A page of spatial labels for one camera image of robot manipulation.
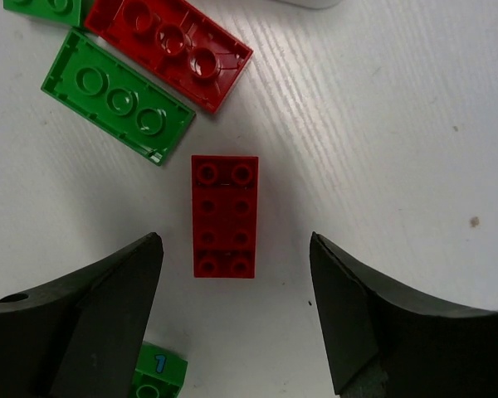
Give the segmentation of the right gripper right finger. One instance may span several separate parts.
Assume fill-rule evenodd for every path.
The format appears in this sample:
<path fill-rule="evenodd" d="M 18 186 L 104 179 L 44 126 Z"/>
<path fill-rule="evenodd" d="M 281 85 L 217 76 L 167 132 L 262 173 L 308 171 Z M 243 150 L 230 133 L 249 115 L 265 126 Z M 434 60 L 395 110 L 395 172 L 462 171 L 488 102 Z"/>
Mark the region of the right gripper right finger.
<path fill-rule="evenodd" d="M 498 311 L 425 294 L 310 238 L 310 272 L 340 397 L 498 397 Z"/>

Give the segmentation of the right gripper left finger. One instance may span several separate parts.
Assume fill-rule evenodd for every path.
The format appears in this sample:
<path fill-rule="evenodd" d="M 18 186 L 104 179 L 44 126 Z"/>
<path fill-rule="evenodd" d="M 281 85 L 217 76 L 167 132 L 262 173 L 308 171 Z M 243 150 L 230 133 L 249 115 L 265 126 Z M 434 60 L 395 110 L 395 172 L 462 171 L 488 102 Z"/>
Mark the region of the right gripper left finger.
<path fill-rule="evenodd" d="M 149 233 L 0 299 L 0 397 L 126 397 L 163 257 Z"/>

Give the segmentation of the green lego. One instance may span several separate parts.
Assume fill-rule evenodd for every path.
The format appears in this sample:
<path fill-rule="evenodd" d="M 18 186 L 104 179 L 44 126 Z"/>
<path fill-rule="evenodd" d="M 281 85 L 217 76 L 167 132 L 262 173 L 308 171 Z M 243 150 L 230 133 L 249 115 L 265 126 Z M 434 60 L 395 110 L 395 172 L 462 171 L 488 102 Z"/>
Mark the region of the green lego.
<path fill-rule="evenodd" d="M 129 397 L 176 398 L 183 388 L 188 362 L 169 350 L 143 342 Z"/>

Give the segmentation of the red lego brick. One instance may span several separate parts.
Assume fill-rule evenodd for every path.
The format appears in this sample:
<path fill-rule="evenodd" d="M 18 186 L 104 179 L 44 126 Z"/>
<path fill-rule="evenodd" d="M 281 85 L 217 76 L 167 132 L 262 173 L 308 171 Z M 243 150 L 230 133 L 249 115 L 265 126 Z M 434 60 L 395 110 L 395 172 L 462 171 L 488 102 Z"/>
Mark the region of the red lego brick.
<path fill-rule="evenodd" d="M 253 279 L 259 158 L 193 155 L 193 275 Z"/>
<path fill-rule="evenodd" d="M 253 53 L 186 1 L 98 0 L 84 25 L 212 114 Z"/>

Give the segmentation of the green long lego brick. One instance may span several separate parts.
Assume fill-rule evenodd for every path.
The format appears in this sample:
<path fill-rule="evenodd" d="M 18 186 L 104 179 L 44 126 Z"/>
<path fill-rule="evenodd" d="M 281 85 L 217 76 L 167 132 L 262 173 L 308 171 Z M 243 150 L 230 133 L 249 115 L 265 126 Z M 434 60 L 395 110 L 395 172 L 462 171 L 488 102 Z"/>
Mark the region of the green long lego brick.
<path fill-rule="evenodd" d="M 157 166 L 195 117 L 187 105 L 75 28 L 41 90 Z"/>

